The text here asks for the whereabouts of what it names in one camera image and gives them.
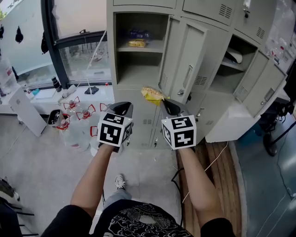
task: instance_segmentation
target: wooden pallet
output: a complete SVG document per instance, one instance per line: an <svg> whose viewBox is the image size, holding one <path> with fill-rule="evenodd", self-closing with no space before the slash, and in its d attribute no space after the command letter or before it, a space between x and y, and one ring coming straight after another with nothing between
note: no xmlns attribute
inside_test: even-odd
<svg viewBox="0 0 296 237"><path fill-rule="evenodd" d="M211 162L220 154L226 146L225 143L206 143L201 142L196 146L197 159L202 167L206 169ZM182 168L183 164L179 153L177 152L178 167ZM215 163L206 171L206 174L215 185L221 206L227 218L233 227L234 234L241 237L241 202L239 196L238 182L234 169L234 164L227 147L216 160ZM188 194L185 172L179 174L182 200ZM190 197L188 196L183 204L183 226L194 237L200 236L200 227L198 225L197 215L193 209Z"/></svg>

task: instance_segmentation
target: yellow food package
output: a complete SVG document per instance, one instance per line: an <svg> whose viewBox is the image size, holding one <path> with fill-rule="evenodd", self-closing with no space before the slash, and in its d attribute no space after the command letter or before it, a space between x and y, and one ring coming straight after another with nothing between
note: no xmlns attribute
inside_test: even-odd
<svg viewBox="0 0 296 237"><path fill-rule="evenodd" d="M166 99L166 97L161 92L155 90L152 87L142 87L141 93L146 100L157 106L160 106L161 100Z"/></svg>
<svg viewBox="0 0 296 237"><path fill-rule="evenodd" d="M146 46L146 41L144 39L133 39L129 41L129 46L144 48Z"/></svg>

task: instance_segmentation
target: black t-shirt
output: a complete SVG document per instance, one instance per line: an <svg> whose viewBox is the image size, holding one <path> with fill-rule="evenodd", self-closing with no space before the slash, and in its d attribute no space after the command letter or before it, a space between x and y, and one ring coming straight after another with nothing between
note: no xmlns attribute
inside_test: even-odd
<svg viewBox="0 0 296 237"><path fill-rule="evenodd" d="M90 236L92 218L78 206L69 205L59 211L42 237ZM192 236L175 219L152 204L132 200L119 200L101 214L94 237L136 236L173 237ZM209 221L201 228L201 237L234 237L231 223L224 218Z"/></svg>

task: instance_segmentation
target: blue floor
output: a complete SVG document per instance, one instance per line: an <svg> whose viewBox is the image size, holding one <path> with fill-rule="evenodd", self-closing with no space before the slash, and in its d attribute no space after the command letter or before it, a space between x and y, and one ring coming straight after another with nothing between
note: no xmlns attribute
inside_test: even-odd
<svg viewBox="0 0 296 237"><path fill-rule="evenodd" d="M278 122L276 130L272 132L273 138L281 135L294 121L292 115L287 115L283 124ZM285 137L277 142L278 151L284 140ZM269 156L263 146L263 137L252 131L235 141L235 146L247 196L247 236L288 237L296 228L296 199L291 200L285 191L277 167L278 153L275 157ZM291 189L291 193L296 193L296 126L287 135L280 152L279 165L286 186Z"/></svg>

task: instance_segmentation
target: person's left arm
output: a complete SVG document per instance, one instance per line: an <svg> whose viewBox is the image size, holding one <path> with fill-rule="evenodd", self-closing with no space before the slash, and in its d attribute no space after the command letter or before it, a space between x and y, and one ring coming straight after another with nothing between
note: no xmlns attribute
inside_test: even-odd
<svg viewBox="0 0 296 237"><path fill-rule="evenodd" d="M101 200L105 175L114 147L103 144L73 192L70 205L59 211L43 237L87 236Z"/></svg>

